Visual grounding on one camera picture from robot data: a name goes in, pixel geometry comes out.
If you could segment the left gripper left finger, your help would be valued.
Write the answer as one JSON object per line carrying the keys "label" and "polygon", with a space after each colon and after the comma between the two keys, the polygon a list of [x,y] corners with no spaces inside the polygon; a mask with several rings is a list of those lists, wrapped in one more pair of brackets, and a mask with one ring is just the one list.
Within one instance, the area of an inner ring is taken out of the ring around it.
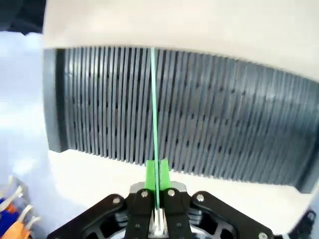
{"label": "left gripper left finger", "polygon": [[146,181],[131,186],[126,198],[110,194],[47,239],[148,239],[154,206],[155,162],[146,162]]}

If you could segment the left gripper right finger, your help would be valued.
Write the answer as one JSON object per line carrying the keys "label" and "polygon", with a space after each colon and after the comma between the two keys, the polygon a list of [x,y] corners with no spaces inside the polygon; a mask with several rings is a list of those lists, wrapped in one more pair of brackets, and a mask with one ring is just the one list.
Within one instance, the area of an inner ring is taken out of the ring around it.
{"label": "left gripper right finger", "polygon": [[169,239],[274,239],[266,226],[206,191],[189,195],[171,182],[169,163],[159,163],[161,206]]}

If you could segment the green PCB board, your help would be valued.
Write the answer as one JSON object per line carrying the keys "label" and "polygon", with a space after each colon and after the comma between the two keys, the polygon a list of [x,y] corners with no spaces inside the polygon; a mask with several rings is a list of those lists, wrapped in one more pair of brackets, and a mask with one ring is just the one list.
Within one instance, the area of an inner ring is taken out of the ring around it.
{"label": "green PCB board", "polygon": [[160,173],[158,153],[158,129],[157,129],[157,97],[156,97],[156,51],[151,47],[151,82],[152,82],[152,111],[153,111],[153,134],[154,134],[154,162],[156,182],[156,209],[160,208]]}

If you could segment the black slotted PCB rack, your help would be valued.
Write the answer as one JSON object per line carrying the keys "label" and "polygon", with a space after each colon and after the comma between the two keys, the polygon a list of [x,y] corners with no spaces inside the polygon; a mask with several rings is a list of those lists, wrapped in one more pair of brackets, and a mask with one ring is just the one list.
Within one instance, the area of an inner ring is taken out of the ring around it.
{"label": "black slotted PCB rack", "polygon": [[47,49],[49,149],[142,165],[159,151],[172,170],[312,191],[319,179],[319,83],[206,54],[157,53],[153,136],[147,48]]}

